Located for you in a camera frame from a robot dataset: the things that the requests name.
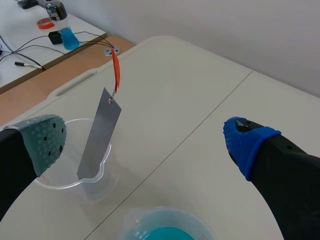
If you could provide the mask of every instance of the wire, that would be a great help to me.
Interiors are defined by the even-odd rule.
[[[109,45],[108,43],[106,42],[103,42],[103,41],[94,41],[94,40],[91,40],[91,41],[79,41],[79,43],[81,44],[85,44],[85,43],[102,43],[102,44],[105,44],[107,47],[109,48],[113,48],[111,45]]]
[[[61,54],[63,54],[63,55],[67,55],[67,54],[73,53],[73,52],[76,51],[78,48],[83,48],[83,47],[86,47],[86,46],[92,46],[92,45],[96,45],[96,44],[97,44],[97,45],[106,46],[106,47],[109,47],[109,48],[115,48],[108,40],[106,40],[105,38],[103,38],[102,36],[100,36],[100,35],[98,35],[98,34],[94,34],[94,33],[88,32],[88,31],[80,31],[80,32],[76,32],[76,33],[74,33],[74,34],[83,34],[83,33],[86,33],[86,34],[90,34],[90,35],[99,37],[99,38],[101,38],[101,39],[102,39],[103,41],[105,41],[105,42],[103,42],[103,41],[95,41],[95,40],[91,40],[91,41],[80,41],[80,43],[93,43],[93,44],[84,44],[84,45],[79,46],[79,47],[77,47],[76,49],[74,49],[74,50],[72,50],[72,51],[69,51],[69,52],[66,52],[66,53],[64,53],[64,52],[62,52],[62,51],[59,51],[59,50],[57,50],[57,49],[48,47],[48,46],[41,46],[41,45],[35,45],[35,44],[34,44],[34,45],[27,46],[27,47],[24,47],[25,45],[27,45],[28,43],[30,43],[30,42],[32,42],[32,41],[34,41],[34,40],[36,40],[36,39],[49,37],[49,36],[47,36],[47,35],[44,35],[44,36],[35,37],[35,38],[27,41],[27,42],[24,43],[22,46],[20,46],[17,50],[14,51],[14,50],[12,50],[12,49],[7,45],[7,43],[4,41],[4,39],[3,39],[2,36],[0,35],[0,39],[3,41],[3,43],[6,45],[6,47],[11,51],[11,52],[9,52],[9,51],[4,51],[4,50],[3,50],[2,52],[8,53],[8,55],[5,55],[5,56],[3,56],[2,58],[0,58],[0,62],[1,62],[2,59],[4,59],[4,58],[7,57],[7,56],[10,56],[10,55],[12,55],[12,54],[17,54],[17,55],[20,55],[20,56],[22,56],[22,57],[24,57],[24,58],[26,58],[26,59],[29,59],[30,61],[34,62],[35,64],[41,66],[42,69],[45,71],[46,69],[45,69],[41,64],[39,64],[37,61],[35,61],[34,59],[32,59],[32,58],[30,58],[30,57],[28,57],[28,56],[26,56],[26,55],[23,55],[23,54],[19,53],[19,52],[22,51],[22,50],[25,50],[25,49],[27,49],[27,48],[30,48],[30,47],[40,47],[40,48],[45,48],[45,49],[51,49],[51,50],[56,51],[56,52],[58,52],[58,53],[61,53]]]
[[[104,40],[107,44],[109,44],[111,48],[113,48],[113,49],[115,48],[107,39],[103,38],[102,36],[100,36],[98,34],[94,34],[94,33],[88,32],[88,31],[80,31],[80,32],[76,32],[75,34],[83,34],[83,33],[91,34],[93,36],[99,37],[102,40]]]
[[[97,37],[101,38],[103,41],[105,41],[105,43],[108,44],[108,47],[114,48],[114,46],[113,46],[108,40],[106,40],[105,38],[103,38],[103,37],[100,36],[100,35],[97,35],[97,34],[94,34],[94,33],[88,32],[88,31],[80,31],[80,32],[76,32],[76,33],[74,33],[74,34],[84,34],[84,33],[86,33],[86,34],[91,34],[91,35],[93,35],[93,36],[97,36]],[[47,36],[47,35],[35,37],[35,38],[31,39],[30,41],[27,41],[25,44],[23,44],[21,47],[19,47],[15,52],[19,51],[19,50],[22,49],[25,45],[27,45],[28,43],[30,43],[30,42],[32,42],[32,41],[34,41],[34,40],[37,40],[37,39],[40,39],[40,38],[48,38],[48,37],[49,37],[49,36]],[[94,40],[92,40],[92,41],[80,41],[80,43],[89,43],[89,42],[97,42],[97,43],[100,43],[100,42],[102,42],[102,41],[94,41]]]
[[[38,66],[41,66],[43,71],[46,70],[46,69],[45,69],[40,63],[38,63],[36,60],[33,60],[32,58],[30,58],[30,57],[28,57],[28,56],[26,56],[26,55],[23,55],[23,54],[21,54],[21,53],[18,53],[18,52],[13,51],[13,50],[8,46],[8,44],[5,42],[5,40],[2,38],[1,35],[0,35],[0,39],[2,40],[2,42],[4,43],[4,45],[11,51],[12,54],[18,54],[18,55],[20,55],[20,56],[22,56],[22,57],[24,57],[24,58],[26,58],[26,59],[29,59],[30,61],[34,62],[34,63],[37,64]]]
[[[21,47],[19,47],[17,50],[15,50],[15,52],[18,52],[20,49],[22,49],[25,45],[27,45],[28,43],[30,43],[30,42],[32,42],[32,41],[34,41],[34,40],[36,40],[36,39],[40,39],[40,38],[44,38],[44,37],[47,37],[48,38],[48,36],[38,36],[38,37],[36,37],[36,38],[34,38],[34,39],[31,39],[30,41],[27,41],[25,44],[23,44]]]
[[[81,45],[81,46],[78,46],[77,48],[73,49],[72,51],[69,51],[69,52],[62,52],[62,51],[59,51],[57,49],[54,49],[54,48],[51,48],[51,47],[48,47],[48,46],[40,46],[40,45],[30,45],[30,46],[26,46],[22,49],[20,49],[18,52],[22,51],[22,50],[25,50],[25,49],[28,49],[28,48],[31,48],[31,47],[40,47],[40,48],[45,48],[45,49],[51,49],[53,51],[56,51],[58,53],[61,53],[63,55],[67,55],[67,54],[70,54],[74,51],[76,51],[77,49],[79,48],[83,48],[83,47],[86,47],[86,46],[91,46],[91,45],[102,45],[102,46],[106,46],[106,47],[109,47],[108,45],[106,45],[105,43],[100,43],[100,42],[96,42],[96,43],[92,43],[92,44],[84,44],[84,45]]]

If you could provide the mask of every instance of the red tape roll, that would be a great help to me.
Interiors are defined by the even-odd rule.
[[[49,17],[42,18],[41,20],[37,21],[36,25],[39,29],[49,29],[55,26]]]

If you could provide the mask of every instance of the white table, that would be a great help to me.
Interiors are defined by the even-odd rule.
[[[281,240],[262,196],[230,159],[223,124],[246,117],[320,156],[320,100],[172,37],[146,40],[119,60],[122,113],[112,143],[121,176],[113,195],[80,205],[33,183],[3,218],[0,238],[116,240],[127,210],[177,206],[206,221],[218,240]],[[88,71],[15,121],[92,118],[113,77],[111,63]]]
[[[50,32],[57,31],[56,27],[45,30],[37,27],[36,22],[47,17],[48,13],[43,7],[34,6],[29,9],[22,9],[14,0],[0,0],[0,35],[11,49],[16,50],[36,37],[47,36]],[[74,33],[86,31],[99,36],[105,34],[104,31],[71,14],[68,15],[68,18]],[[87,33],[76,34],[76,37],[81,42],[91,41],[97,38],[97,36]],[[3,50],[8,51],[1,40],[0,44]],[[70,52],[66,50],[62,44],[53,45],[48,37],[36,39],[27,44],[26,47],[30,45],[50,47],[64,53]],[[36,60],[41,65],[48,64],[62,56],[59,52],[36,46],[22,50],[20,53]],[[34,68],[30,67],[18,67],[15,65],[15,62],[34,64],[32,61],[19,55],[5,57],[0,62],[0,88],[35,71]]]

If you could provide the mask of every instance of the clear plastic measuring cup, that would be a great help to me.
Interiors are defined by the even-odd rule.
[[[64,191],[74,200],[97,203],[107,198],[116,187],[119,174],[109,143],[94,178],[79,180],[77,171],[84,153],[93,119],[81,118],[67,121],[66,143],[60,158],[35,182],[40,186]]]
[[[168,232],[158,231],[155,237],[151,236],[156,230],[166,230],[165,228],[177,229],[180,233],[171,231],[175,236],[168,236]],[[180,209],[158,207],[152,210],[133,209],[128,212],[120,240],[149,239],[216,240],[216,237],[202,220]]]

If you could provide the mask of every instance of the wooden desk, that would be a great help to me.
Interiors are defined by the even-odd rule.
[[[121,53],[134,44],[117,36],[106,38]],[[61,63],[0,94],[0,126],[42,102],[56,88],[74,79],[78,75],[109,62],[105,56],[106,46],[93,45],[71,56]]]

